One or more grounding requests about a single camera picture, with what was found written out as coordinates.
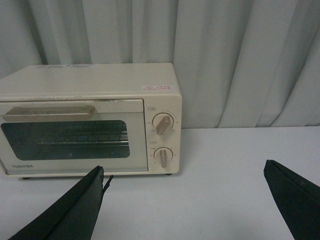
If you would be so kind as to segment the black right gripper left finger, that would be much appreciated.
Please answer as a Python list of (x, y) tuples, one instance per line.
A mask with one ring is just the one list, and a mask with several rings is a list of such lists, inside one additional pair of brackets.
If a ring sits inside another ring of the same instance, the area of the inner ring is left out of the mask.
[(104, 169), (96, 166), (11, 240), (90, 240), (106, 190)]

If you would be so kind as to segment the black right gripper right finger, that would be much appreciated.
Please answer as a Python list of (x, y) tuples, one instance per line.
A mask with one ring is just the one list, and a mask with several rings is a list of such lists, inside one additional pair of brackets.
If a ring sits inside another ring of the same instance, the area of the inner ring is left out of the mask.
[(264, 177), (295, 240), (320, 238), (320, 187), (275, 160), (267, 160)]

